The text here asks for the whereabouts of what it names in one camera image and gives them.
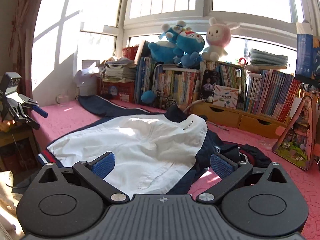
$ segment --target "striped cuff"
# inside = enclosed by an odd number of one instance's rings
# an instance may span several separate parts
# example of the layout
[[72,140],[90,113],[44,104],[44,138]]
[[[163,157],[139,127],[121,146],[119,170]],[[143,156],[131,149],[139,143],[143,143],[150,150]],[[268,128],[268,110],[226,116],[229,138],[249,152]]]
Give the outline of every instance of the striped cuff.
[[46,163],[55,163],[59,168],[63,168],[61,162],[57,160],[56,157],[48,150],[44,150],[40,154],[38,154],[38,161],[42,166]]

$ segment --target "drawer handle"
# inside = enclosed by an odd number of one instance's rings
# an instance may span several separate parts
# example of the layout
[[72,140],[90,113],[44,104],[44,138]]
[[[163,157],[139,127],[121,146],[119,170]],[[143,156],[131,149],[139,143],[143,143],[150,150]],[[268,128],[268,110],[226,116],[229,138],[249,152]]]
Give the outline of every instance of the drawer handle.
[[214,107],[211,107],[211,106],[210,106],[210,108],[211,108],[212,111],[217,112],[217,113],[221,113],[221,112],[224,111],[222,109],[214,108]]
[[267,122],[267,121],[263,121],[263,120],[260,120],[260,119],[257,119],[259,123],[261,123],[262,125],[269,125],[271,124],[271,122]]

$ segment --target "beige cloth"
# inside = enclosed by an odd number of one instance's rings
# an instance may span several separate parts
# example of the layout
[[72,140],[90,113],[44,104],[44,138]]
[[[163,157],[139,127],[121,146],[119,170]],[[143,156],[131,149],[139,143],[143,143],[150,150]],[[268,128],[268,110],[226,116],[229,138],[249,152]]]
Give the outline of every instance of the beige cloth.
[[12,193],[13,174],[11,171],[0,172],[0,238],[18,240],[24,236],[16,215],[16,207],[21,194]]

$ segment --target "metal screw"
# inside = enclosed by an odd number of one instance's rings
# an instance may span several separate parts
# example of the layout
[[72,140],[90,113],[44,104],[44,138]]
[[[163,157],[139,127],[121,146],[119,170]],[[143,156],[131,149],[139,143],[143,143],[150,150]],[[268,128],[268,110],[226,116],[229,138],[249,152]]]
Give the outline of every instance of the metal screw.
[[199,195],[199,199],[202,201],[212,201],[214,200],[214,195],[210,193],[202,193]]
[[117,201],[117,202],[124,201],[124,200],[126,200],[126,198],[127,198],[127,196],[122,193],[115,193],[111,196],[111,199],[113,201]]

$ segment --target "blue ball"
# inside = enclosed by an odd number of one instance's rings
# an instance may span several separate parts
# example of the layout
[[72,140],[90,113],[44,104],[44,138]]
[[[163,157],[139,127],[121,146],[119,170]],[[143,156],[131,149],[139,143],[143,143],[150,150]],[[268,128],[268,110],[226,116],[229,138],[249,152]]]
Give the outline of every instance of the blue ball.
[[151,90],[146,91],[141,96],[141,101],[147,105],[150,105],[153,103],[153,101],[156,99],[156,94],[152,92]]

